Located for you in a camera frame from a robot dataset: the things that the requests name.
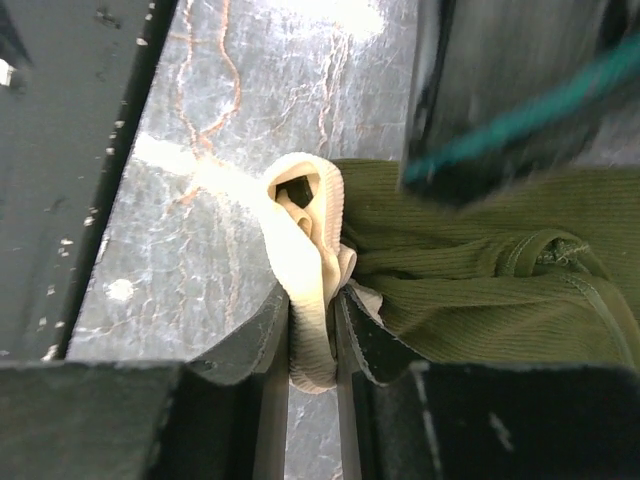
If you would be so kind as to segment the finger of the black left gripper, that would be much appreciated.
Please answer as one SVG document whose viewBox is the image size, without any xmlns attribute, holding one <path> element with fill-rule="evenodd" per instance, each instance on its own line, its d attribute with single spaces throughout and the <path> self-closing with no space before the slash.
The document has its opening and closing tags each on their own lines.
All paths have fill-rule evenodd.
<svg viewBox="0 0 640 480">
<path fill-rule="evenodd" d="M 635 1 L 421 1 L 399 188 L 480 202 L 565 168 L 638 98 Z"/>
</svg>

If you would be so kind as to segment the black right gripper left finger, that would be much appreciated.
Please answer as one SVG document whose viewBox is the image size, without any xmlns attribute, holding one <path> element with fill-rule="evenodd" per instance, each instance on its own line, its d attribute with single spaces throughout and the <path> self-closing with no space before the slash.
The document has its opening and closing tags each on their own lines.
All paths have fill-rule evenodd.
<svg viewBox="0 0 640 480">
<path fill-rule="evenodd" d="M 182 361 L 5 361 L 5 479 L 280 479 L 289 299 Z"/>
</svg>

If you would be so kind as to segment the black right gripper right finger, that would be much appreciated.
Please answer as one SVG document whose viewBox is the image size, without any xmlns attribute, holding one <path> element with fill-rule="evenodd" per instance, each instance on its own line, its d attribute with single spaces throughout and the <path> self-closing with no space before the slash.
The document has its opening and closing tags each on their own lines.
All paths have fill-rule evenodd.
<svg viewBox="0 0 640 480">
<path fill-rule="evenodd" d="M 351 288 L 333 303 L 348 479 L 635 479 L 639 377 L 580 364 L 441 364 Z"/>
</svg>

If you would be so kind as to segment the olive green underwear cream waistband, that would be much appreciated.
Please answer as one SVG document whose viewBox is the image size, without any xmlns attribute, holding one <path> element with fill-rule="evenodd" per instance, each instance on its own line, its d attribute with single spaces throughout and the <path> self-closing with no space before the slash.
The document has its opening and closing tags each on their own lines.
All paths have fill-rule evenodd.
<svg viewBox="0 0 640 480">
<path fill-rule="evenodd" d="M 327 312 L 344 286 L 432 361 L 638 367 L 637 169 L 570 170 L 461 215 L 400 193 L 395 173 L 296 152 L 260 180 L 296 388 L 336 383 Z"/>
</svg>

